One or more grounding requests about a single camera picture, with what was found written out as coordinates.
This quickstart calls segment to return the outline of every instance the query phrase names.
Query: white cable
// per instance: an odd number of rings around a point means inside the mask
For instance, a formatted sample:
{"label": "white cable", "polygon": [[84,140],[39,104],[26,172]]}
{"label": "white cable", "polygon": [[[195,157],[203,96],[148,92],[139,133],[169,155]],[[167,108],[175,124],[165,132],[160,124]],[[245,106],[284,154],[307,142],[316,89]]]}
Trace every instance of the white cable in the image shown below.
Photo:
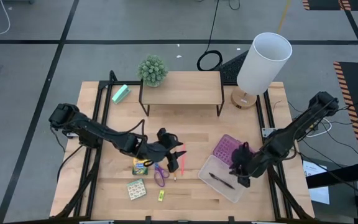
{"label": "white cable", "polygon": [[329,130],[331,130],[331,128],[333,128],[333,124],[331,124],[331,122],[329,122],[326,118],[323,118],[324,120],[326,120],[329,124],[329,128],[325,131],[323,131],[322,133],[318,133],[318,134],[312,134],[312,135],[307,135],[306,137],[308,138],[313,138],[313,137],[316,137],[316,136],[319,136],[319,135],[322,135],[322,134],[325,134],[327,133]]}
{"label": "white cable", "polygon": [[4,9],[4,12],[5,12],[5,15],[6,15],[6,19],[7,19],[7,29],[4,31],[4,32],[1,32],[1,34],[5,34],[6,32],[9,31],[9,29],[11,28],[11,20],[9,20],[9,16],[7,15],[7,12],[6,12],[6,9],[5,9],[5,6],[4,6],[4,3],[2,2],[2,0],[0,0],[1,2],[1,5],[2,5],[2,8]]}

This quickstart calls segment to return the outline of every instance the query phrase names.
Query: table lamp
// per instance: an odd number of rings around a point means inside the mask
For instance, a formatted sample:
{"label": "table lamp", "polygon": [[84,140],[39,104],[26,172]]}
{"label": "table lamp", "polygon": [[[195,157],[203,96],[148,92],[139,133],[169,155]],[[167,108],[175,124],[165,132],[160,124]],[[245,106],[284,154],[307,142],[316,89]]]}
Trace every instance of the table lamp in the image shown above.
{"label": "table lamp", "polygon": [[233,105],[246,109],[255,104],[257,95],[267,90],[291,54],[286,38],[270,32],[257,35],[237,76],[238,86],[231,94]]}

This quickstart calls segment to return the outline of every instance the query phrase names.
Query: wooden lamp base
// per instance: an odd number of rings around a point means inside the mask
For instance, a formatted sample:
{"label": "wooden lamp base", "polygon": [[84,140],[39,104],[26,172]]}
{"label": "wooden lamp base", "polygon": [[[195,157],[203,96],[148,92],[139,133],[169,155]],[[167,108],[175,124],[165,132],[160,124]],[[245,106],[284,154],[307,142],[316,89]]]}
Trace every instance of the wooden lamp base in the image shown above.
{"label": "wooden lamp base", "polygon": [[257,96],[247,94],[238,86],[231,93],[231,102],[236,108],[247,109],[256,103]]}

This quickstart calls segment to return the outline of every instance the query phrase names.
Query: white lampshade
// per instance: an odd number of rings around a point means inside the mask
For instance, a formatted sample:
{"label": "white lampshade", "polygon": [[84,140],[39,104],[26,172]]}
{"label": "white lampshade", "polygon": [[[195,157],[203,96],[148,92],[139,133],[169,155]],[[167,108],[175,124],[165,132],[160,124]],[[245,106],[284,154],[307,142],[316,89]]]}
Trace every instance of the white lampshade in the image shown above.
{"label": "white lampshade", "polygon": [[269,32],[259,34],[237,76],[239,88],[247,94],[262,94],[291,54],[292,47],[286,38]]}

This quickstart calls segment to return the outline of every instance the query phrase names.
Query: white paper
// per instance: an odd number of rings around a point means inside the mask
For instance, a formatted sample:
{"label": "white paper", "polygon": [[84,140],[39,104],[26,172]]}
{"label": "white paper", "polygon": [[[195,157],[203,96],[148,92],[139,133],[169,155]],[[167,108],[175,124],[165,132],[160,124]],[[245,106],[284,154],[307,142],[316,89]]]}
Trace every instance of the white paper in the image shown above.
{"label": "white paper", "polygon": [[[305,176],[320,174],[326,172],[324,169],[320,168],[316,164],[308,161],[303,161],[303,170]],[[328,187],[319,187],[316,189],[309,189],[310,199],[315,202],[321,202],[329,205],[329,191]]]}

